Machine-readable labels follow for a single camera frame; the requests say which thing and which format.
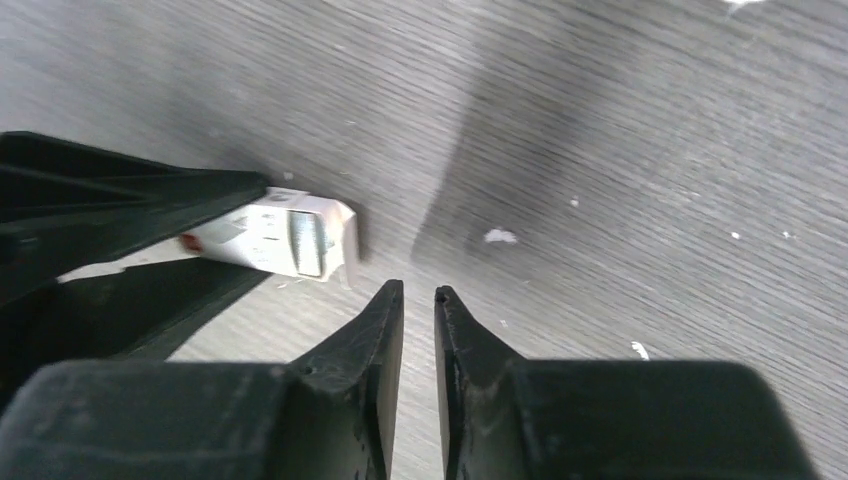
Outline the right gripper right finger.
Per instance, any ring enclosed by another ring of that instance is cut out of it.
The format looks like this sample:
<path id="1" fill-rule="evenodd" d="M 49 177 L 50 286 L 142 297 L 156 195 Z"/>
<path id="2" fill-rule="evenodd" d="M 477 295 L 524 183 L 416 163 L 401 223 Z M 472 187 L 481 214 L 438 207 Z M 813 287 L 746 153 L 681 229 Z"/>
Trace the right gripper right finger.
<path id="1" fill-rule="evenodd" d="M 702 360 L 528 359 L 435 293 L 448 479 L 813 479 L 753 369 Z"/>

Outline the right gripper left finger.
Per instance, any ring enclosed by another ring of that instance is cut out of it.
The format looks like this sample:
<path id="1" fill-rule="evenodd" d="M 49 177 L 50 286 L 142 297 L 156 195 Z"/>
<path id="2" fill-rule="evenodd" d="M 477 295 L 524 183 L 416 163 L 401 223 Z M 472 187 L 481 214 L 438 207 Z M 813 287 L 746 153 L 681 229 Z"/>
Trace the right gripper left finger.
<path id="1" fill-rule="evenodd" d="M 1 419 L 5 479 L 386 479 L 404 285 L 287 364 L 79 360 Z"/>

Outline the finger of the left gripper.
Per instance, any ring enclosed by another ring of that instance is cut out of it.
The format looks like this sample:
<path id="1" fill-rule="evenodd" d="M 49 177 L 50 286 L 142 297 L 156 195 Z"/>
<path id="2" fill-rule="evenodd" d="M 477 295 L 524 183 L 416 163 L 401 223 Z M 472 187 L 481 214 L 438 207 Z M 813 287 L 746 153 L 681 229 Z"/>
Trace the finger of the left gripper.
<path id="1" fill-rule="evenodd" d="M 1 135 L 1 302 L 262 197 L 254 171 L 185 168 L 27 131 Z"/>
<path id="2" fill-rule="evenodd" d="M 188 258 L 50 281 L 1 306 L 1 404 L 40 368 L 78 359 L 165 360 L 268 278 Z"/>

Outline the white staple box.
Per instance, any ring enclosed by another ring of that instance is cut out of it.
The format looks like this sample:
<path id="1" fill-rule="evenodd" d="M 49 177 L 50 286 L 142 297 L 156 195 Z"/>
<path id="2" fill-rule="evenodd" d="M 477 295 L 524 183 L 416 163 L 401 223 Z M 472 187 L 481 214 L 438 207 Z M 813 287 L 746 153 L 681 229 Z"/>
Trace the white staple box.
<path id="1" fill-rule="evenodd" d="M 359 263 L 357 214 L 345 202 L 269 187 L 219 214 L 181 222 L 172 232 L 73 269 L 78 280 L 129 279 L 145 285 L 247 289 L 272 275 L 350 285 Z"/>

